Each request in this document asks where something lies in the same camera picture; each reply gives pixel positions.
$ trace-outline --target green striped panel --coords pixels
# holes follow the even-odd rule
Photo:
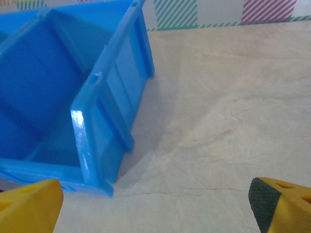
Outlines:
[[[44,0],[14,0],[14,3],[21,11],[47,6]]]
[[[214,23],[214,24],[203,24],[198,25],[198,28],[210,28],[210,27],[228,27],[228,26],[238,26],[238,25],[250,25],[250,24],[261,24],[265,21],[265,23],[273,23],[273,22],[295,22],[295,21],[305,21],[311,20],[311,16],[304,17],[291,17],[291,18],[282,18],[275,20],[262,20],[262,21],[252,21],[252,22],[230,22],[230,23]]]
[[[154,0],[158,30],[198,28],[196,0]]]

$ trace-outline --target striped pattern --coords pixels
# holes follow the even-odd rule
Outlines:
[[[242,25],[242,22],[233,22],[233,23],[210,23],[203,24],[199,28],[216,28],[216,27],[228,27],[228,26],[238,26]]]
[[[197,28],[196,0],[154,0],[159,30]]]
[[[245,0],[243,24],[275,23],[288,21],[296,0]]]
[[[13,4],[14,4],[13,0],[0,0],[0,6],[8,6]]]
[[[296,21],[306,21],[311,20],[311,16],[299,16],[299,17],[291,17],[286,19],[286,21],[283,22],[296,22]],[[233,22],[233,23],[210,23],[210,24],[203,24],[203,25],[197,25],[197,28],[217,28],[217,27],[229,27],[229,26],[239,26],[243,25],[243,22]],[[147,29],[148,32],[153,31],[160,31],[160,29],[152,28]]]
[[[21,11],[46,6],[46,4],[44,4],[44,0],[14,0],[14,3]]]

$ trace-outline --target yellow plastic piece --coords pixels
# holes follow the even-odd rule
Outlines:
[[[0,193],[0,232],[52,233],[63,204],[58,180]]]
[[[311,233],[311,188],[260,179],[281,192],[268,233]]]

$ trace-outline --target bin divider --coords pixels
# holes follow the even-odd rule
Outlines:
[[[0,97],[0,111],[6,113],[10,119],[15,122],[22,129],[30,132],[37,140],[39,140],[43,136],[43,132],[30,123],[20,111],[16,110],[10,104],[7,103],[3,98]]]
[[[39,143],[39,145],[36,146],[36,148],[31,153],[29,153],[27,157],[24,158],[24,161],[33,160],[33,158],[35,158],[35,156],[37,155],[37,152],[41,149],[41,147],[42,147],[42,143]]]
[[[84,60],[56,14],[53,17],[50,17],[50,22],[53,30],[57,34],[58,38],[63,42],[64,47],[70,54],[71,58],[75,61],[75,64],[78,66],[79,70],[82,74],[87,74],[89,70],[87,69]]]

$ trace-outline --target blue storage bin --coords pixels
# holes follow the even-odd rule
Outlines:
[[[143,1],[0,15],[0,175],[113,195],[154,66]]]

